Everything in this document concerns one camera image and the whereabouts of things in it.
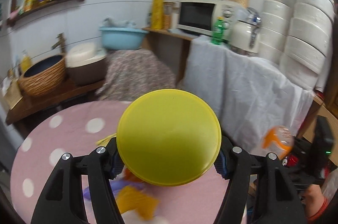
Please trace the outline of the person right hand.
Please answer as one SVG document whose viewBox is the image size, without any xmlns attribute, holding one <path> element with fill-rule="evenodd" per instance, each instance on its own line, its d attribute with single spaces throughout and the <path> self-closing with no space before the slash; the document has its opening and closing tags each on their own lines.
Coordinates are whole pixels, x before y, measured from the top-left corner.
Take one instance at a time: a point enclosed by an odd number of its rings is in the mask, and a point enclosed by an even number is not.
<svg viewBox="0 0 338 224">
<path fill-rule="evenodd" d="M 303 195 L 305 198 L 305 215 L 307 223 L 314 223 L 328 206 L 327 198 L 322 194 L 319 185 L 310 185 Z"/>
</svg>

